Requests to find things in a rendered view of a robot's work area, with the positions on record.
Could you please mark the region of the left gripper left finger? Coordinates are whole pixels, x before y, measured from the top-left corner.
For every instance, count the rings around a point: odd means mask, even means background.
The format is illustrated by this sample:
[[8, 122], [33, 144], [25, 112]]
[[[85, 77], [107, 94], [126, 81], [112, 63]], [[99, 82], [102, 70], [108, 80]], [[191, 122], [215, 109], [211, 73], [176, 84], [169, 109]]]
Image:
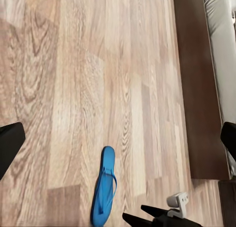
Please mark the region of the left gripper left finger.
[[26, 140], [21, 122], [0, 127], [0, 180]]

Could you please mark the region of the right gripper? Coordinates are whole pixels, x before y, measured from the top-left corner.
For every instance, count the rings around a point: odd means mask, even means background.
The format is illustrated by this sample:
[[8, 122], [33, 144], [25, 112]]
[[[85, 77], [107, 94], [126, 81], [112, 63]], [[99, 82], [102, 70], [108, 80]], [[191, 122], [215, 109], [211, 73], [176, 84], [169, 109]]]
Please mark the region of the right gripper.
[[168, 210], [146, 205], [141, 205], [141, 209], [155, 217], [152, 222], [127, 213], [123, 213], [122, 218], [132, 227], [202, 227], [186, 218], [169, 217], [167, 215]]

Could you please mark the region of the sandal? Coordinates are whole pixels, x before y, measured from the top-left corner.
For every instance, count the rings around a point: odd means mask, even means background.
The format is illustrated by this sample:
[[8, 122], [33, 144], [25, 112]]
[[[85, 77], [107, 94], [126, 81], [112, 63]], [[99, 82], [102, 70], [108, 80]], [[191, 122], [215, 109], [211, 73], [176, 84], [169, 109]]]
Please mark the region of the sandal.
[[94, 194], [91, 210], [92, 227], [103, 227], [107, 222], [113, 202], [113, 178], [114, 175], [115, 151], [111, 146], [105, 146], [102, 150], [100, 175]]

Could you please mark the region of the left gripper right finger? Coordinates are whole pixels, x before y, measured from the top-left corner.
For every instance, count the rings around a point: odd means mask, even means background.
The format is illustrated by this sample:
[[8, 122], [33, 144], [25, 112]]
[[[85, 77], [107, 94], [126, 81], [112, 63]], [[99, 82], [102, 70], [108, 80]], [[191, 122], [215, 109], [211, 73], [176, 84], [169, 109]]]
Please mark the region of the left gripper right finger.
[[224, 122], [220, 139], [236, 161], [236, 124]]

